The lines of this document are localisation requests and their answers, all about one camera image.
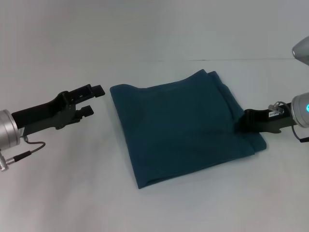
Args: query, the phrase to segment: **folded cloth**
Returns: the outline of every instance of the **folded cloth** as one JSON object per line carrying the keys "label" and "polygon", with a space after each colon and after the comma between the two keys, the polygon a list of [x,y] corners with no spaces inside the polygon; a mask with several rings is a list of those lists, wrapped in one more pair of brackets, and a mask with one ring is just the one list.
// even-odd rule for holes
{"label": "folded cloth", "polygon": [[139,189],[266,149],[260,134],[235,130],[243,110],[216,72],[110,91]]}

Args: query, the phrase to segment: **cable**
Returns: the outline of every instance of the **cable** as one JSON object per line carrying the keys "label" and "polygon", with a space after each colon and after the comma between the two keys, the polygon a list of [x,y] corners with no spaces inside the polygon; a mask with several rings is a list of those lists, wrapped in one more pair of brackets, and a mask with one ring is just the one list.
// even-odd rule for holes
{"label": "cable", "polygon": [[[280,103],[280,104],[283,104],[283,105],[288,109],[291,118],[293,118],[291,109],[290,109],[290,107],[287,105],[287,103],[282,102],[282,101],[279,101],[279,103]],[[300,140],[300,138],[298,137],[298,135],[297,135],[296,132],[295,132],[294,125],[292,125],[292,131],[293,131],[293,134],[294,134],[294,136],[296,137],[296,139]]]}
{"label": "cable", "polygon": [[42,146],[40,146],[40,147],[38,147],[38,148],[36,148],[36,149],[30,151],[31,153],[34,153],[34,152],[36,152],[36,151],[38,151],[38,150],[41,150],[41,149],[42,149],[43,147],[45,147],[45,145],[46,145],[45,142],[29,142],[27,136],[24,137],[24,141],[25,141],[27,144],[42,144]]}

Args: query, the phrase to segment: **white backdrop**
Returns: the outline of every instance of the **white backdrop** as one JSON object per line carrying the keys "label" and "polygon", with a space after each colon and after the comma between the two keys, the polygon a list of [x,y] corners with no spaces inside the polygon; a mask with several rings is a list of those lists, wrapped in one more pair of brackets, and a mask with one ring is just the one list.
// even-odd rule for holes
{"label": "white backdrop", "polygon": [[[44,150],[0,174],[10,232],[306,232],[309,145],[263,133],[255,156],[137,189],[109,88],[217,71],[243,108],[309,91],[291,49],[309,35],[303,0],[4,0],[0,108],[15,112],[86,84],[91,117],[29,136]],[[308,130],[296,128],[300,136]],[[3,151],[11,157],[29,150]]]}

